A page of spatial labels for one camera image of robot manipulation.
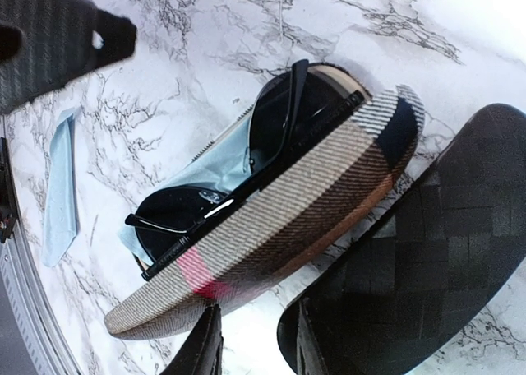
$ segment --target marble surface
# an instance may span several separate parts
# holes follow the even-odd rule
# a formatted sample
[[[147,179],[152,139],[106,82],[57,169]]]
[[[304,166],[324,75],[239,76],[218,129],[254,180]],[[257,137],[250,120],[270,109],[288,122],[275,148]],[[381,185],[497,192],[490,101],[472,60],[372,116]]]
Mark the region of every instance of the marble surface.
[[[405,83],[427,106],[424,138],[398,186],[333,247],[224,317],[225,374],[290,374],[275,329],[310,284],[494,102],[526,110],[526,0],[94,0],[140,29],[136,56],[6,118],[31,250],[84,374],[160,373],[185,335],[125,342],[103,318],[142,283],[117,239],[125,216],[228,126],[296,59],[339,63],[372,90]],[[76,118],[80,233],[60,264],[40,264],[49,142]],[[524,374],[526,263],[496,298],[413,374]]]

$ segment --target sunglasses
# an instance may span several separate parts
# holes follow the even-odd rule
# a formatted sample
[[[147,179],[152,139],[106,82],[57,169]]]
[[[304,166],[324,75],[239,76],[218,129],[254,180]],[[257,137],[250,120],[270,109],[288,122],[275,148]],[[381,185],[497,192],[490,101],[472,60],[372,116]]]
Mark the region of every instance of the sunglasses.
[[[364,102],[365,95],[359,90],[350,95],[338,93],[323,69],[319,75],[312,74],[310,69],[315,71],[316,66],[328,67],[301,60],[290,72],[265,85],[249,109],[251,176],[231,193],[193,186],[165,188],[147,197],[137,212],[126,218],[126,225],[136,229],[141,245],[154,261],[143,268],[145,280],[204,238]]]

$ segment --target plaid sunglasses case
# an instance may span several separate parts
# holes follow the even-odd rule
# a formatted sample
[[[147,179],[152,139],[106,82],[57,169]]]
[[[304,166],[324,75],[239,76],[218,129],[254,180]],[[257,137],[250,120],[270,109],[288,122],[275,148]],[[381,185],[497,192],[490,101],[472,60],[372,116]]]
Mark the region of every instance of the plaid sunglasses case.
[[[326,249],[363,218],[402,174],[424,120],[422,103],[411,88],[396,86],[371,96],[343,68],[308,62],[294,64],[281,81],[288,83],[287,96],[279,91],[271,94],[279,81],[270,90],[266,86],[255,107],[201,155],[213,153],[218,142],[227,141],[243,119],[249,119],[251,177],[266,170],[270,178],[245,193],[242,203],[224,212],[204,233],[180,239],[174,235],[173,242],[189,244],[177,255],[170,256],[168,249],[151,258],[149,269],[155,272],[148,274],[146,269],[143,275],[148,282],[106,316],[110,334],[128,340],[171,336],[191,329],[211,304],[218,303],[223,313],[239,308]],[[265,163],[276,160],[269,155],[284,143],[287,149],[297,149],[309,132],[323,126],[308,123],[287,132],[287,122],[301,127],[303,114],[310,118],[330,114],[316,104],[323,98],[323,86],[341,99],[340,119],[331,120],[330,129],[321,129],[301,154],[285,157],[286,163]],[[265,108],[275,101],[275,106]],[[273,113],[282,109],[287,113],[277,118]],[[272,128],[265,118],[279,123]],[[258,133],[265,124],[269,131]],[[272,149],[265,148],[265,141],[274,143]],[[223,192],[211,209],[224,205],[235,192]],[[142,230],[136,228],[137,235]]]

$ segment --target light blue cleaning cloth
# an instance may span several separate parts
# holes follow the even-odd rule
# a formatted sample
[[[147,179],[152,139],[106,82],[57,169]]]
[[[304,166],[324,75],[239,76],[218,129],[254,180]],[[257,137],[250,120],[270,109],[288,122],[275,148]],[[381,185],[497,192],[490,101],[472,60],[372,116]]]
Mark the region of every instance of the light blue cleaning cloth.
[[[225,194],[231,193],[237,186],[251,176],[248,151],[248,130],[250,117],[245,118],[237,127],[220,139],[204,155],[187,165],[180,173],[169,179],[161,187],[199,186],[214,189]],[[119,231],[122,243],[148,266],[152,265],[137,238],[134,227],[124,225]]]
[[[51,166],[44,211],[42,263],[56,266],[76,237],[72,131],[76,108],[63,111],[49,146]]]

